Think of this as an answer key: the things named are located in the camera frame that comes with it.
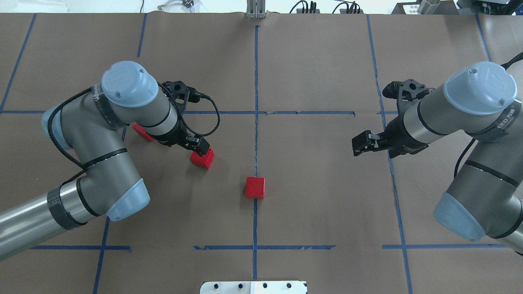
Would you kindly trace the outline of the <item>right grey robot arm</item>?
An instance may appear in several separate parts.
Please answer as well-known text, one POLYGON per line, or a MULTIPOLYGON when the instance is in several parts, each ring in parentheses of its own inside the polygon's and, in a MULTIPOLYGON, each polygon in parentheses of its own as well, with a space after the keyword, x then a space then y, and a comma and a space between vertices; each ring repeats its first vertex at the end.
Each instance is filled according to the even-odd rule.
POLYGON ((460 158, 434 218, 466 240, 488 236, 521 255, 522 200, 515 191, 522 183, 522 100, 507 72, 517 61, 476 62, 436 89, 413 79, 390 82, 382 94, 396 100, 398 116, 381 133, 355 136, 352 149, 354 156, 414 155, 462 130, 476 146, 460 158))

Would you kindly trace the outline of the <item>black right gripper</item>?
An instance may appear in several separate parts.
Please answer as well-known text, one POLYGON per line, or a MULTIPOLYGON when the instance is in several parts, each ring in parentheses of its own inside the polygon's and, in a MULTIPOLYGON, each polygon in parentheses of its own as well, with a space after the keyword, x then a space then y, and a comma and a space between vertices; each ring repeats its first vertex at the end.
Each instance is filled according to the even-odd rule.
POLYGON ((381 143, 388 149, 390 159, 406 154, 417 154, 429 147, 413 138, 404 125, 404 116, 407 110, 416 110, 417 104, 434 88, 426 87, 416 80, 403 82, 393 81, 385 86, 382 95, 385 98, 396 99, 398 116, 388 123, 384 132, 374 134, 372 131, 363 131, 351 139, 353 156, 364 152, 382 151, 381 143))

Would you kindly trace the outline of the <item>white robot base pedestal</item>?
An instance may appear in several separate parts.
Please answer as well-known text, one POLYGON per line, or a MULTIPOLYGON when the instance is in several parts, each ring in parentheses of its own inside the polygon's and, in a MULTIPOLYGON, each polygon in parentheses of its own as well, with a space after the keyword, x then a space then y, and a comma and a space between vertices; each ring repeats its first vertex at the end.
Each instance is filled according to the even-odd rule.
POLYGON ((208 281, 201 294, 307 294, 306 281, 208 281))

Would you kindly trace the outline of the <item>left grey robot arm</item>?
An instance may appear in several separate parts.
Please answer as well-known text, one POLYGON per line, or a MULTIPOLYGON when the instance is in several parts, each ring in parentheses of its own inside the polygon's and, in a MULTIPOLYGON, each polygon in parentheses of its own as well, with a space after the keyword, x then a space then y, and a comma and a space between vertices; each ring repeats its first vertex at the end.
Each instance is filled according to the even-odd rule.
POLYGON ((1 213, 5 260, 102 215, 123 220, 150 202, 120 129, 136 123, 155 141, 207 154, 205 134, 188 127, 188 102, 210 100, 181 81, 157 82, 134 61, 114 63, 101 82, 46 111, 42 128, 81 171, 49 192, 1 213))

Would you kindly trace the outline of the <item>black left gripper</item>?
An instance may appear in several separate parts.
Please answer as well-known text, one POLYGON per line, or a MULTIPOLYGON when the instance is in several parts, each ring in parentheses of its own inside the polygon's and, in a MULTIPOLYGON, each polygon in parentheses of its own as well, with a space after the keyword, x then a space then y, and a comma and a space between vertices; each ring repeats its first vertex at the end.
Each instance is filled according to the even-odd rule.
POLYGON ((201 93, 182 81, 163 82, 161 89, 168 98, 171 108, 166 119, 158 126, 165 125, 169 118, 175 118, 176 122, 172 126, 165 125, 167 130, 160 130, 160 134, 153 135, 153 139, 164 146, 180 145, 195 152, 199 157, 205 156, 210 147, 207 140, 200 135, 189 135, 188 128, 182 122, 186 104, 200 102, 201 93))

